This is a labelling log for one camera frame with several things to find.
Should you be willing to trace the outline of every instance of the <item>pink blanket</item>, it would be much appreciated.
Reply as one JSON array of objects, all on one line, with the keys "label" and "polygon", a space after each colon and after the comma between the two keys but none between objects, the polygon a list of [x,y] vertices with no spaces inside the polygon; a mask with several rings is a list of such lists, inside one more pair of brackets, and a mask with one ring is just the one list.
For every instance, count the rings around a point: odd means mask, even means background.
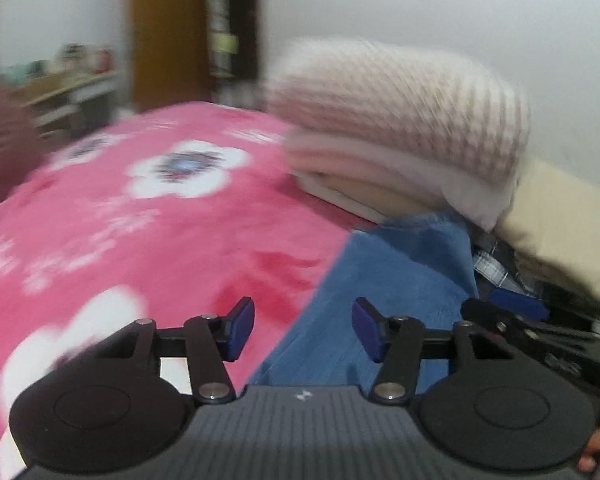
[{"label": "pink blanket", "polygon": [[[285,129],[209,104],[158,110],[58,153],[0,205],[0,480],[22,468],[17,395],[137,318],[179,326],[251,296],[237,389],[274,348],[356,222],[296,189]],[[162,368],[187,390],[183,362]]]}]

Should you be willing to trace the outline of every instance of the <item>white wall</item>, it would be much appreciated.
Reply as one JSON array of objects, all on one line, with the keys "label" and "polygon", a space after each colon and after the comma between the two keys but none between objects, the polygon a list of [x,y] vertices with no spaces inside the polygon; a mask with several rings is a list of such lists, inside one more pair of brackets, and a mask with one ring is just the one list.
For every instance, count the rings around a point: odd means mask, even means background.
[{"label": "white wall", "polygon": [[126,54],[125,0],[0,0],[0,66],[54,57],[67,43]]},{"label": "white wall", "polygon": [[263,0],[264,64],[298,36],[465,52],[526,87],[530,152],[600,185],[600,0]]}]

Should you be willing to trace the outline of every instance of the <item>pillow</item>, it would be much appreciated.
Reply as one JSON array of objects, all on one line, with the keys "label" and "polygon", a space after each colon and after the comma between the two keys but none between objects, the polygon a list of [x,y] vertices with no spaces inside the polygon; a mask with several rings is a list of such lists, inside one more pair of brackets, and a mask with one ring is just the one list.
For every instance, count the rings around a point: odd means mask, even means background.
[{"label": "pillow", "polygon": [[435,159],[491,183],[514,173],[529,134],[525,97],[447,52],[304,40],[266,89],[268,111],[285,121]]},{"label": "pillow", "polygon": [[530,160],[496,233],[532,275],[600,302],[600,189]]}]

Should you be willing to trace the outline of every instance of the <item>wooden door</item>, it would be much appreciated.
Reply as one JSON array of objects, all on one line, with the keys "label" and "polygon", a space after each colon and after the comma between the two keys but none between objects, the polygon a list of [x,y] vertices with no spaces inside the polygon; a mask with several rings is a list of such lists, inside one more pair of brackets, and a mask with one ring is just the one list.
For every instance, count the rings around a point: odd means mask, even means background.
[{"label": "wooden door", "polygon": [[206,0],[131,0],[139,111],[209,100]]}]

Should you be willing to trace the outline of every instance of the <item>plaid fabric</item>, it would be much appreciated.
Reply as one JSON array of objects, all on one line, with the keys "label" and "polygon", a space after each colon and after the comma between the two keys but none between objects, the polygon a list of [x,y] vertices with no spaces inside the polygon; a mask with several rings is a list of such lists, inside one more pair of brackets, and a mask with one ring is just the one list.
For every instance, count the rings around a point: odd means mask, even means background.
[{"label": "plaid fabric", "polygon": [[474,240],[474,271],[481,298],[494,286],[534,298],[542,296],[542,282],[520,272],[513,248],[496,235],[483,233]]},{"label": "plaid fabric", "polygon": [[268,111],[310,130],[384,144],[492,183],[515,171],[526,98],[471,59],[359,40],[304,40],[267,83]]}]

